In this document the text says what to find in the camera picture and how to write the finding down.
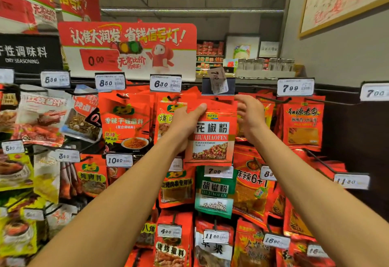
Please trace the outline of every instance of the forearm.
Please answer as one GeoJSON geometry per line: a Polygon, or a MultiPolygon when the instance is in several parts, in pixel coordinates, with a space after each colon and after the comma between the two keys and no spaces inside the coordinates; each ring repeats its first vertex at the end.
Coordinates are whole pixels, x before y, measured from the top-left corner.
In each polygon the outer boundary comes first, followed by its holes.
{"type": "Polygon", "coordinates": [[[162,137],[56,235],[30,266],[123,267],[177,154],[174,140],[169,133],[162,137]]]}
{"type": "Polygon", "coordinates": [[[300,159],[267,127],[255,147],[309,230],[339,266],[385,266],[388,223],[300,159]]]}

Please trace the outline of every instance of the hand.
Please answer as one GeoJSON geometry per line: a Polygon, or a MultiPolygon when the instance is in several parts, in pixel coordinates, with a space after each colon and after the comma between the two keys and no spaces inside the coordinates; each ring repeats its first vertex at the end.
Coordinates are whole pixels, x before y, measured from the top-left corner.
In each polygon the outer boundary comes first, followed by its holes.
{"type": "Polygon", "coordinates": [[[187,113],[187,107],[174,111],[173,120],[166,135],[170,135],[177,143],[177,153],[182,152],[188,145],[188,137],[194,132],[199,117],[206,111],[207,104],[201,103],[195,110],[187,113]]]}
{"type": "Polygon", "coordinates": [[[265,122],[265,108],[263,104],[249,95],[235,95],[238,102],[238,124],[243,127],[246,139],[255,144],[258,133],[261,129],[267,128],[265,122]]]}

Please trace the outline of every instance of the cartoon mascot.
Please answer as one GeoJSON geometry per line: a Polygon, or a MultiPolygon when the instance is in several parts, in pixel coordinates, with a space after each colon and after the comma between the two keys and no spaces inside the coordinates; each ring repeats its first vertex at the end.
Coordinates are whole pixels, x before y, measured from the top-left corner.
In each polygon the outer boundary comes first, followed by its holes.
{"type": "Polygon", "coordinates": [[[173,50],[162,44],[156,44],[151,52],[146,52],[148,57],[153,61],[153,69],[159,73],[169,71],[169,66],[174,66],[170,61],[173,58],[173,50]]]}

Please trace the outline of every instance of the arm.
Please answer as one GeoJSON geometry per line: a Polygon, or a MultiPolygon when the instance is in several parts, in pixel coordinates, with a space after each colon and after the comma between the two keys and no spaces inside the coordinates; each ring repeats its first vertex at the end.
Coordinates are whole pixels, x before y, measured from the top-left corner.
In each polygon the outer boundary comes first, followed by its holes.
{"type": "Polygon", "coordinates": [[[314,170],[269,128],[260,101],[236,95],[239,119],[287,198],[337,266],[387,266],[389,224],[356,197],[314,170]]]}
{"type": "Polygon", "coordinates": [[[206,105],[175,111],[168,132],[36,256],[30,267],[123,267],[177,153],[206,105]]]}

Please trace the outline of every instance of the green seasoning packet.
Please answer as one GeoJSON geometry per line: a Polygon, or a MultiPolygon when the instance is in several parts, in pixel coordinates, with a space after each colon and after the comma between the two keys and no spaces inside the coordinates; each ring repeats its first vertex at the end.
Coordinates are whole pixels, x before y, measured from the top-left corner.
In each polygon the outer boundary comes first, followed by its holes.
{"type": "Polygon", "coordinates": [[[231,218],[236,176],[232,179],[204,177],[204,166],[196,169],[196,199],[194,208],[199,212],[231,218]]]}

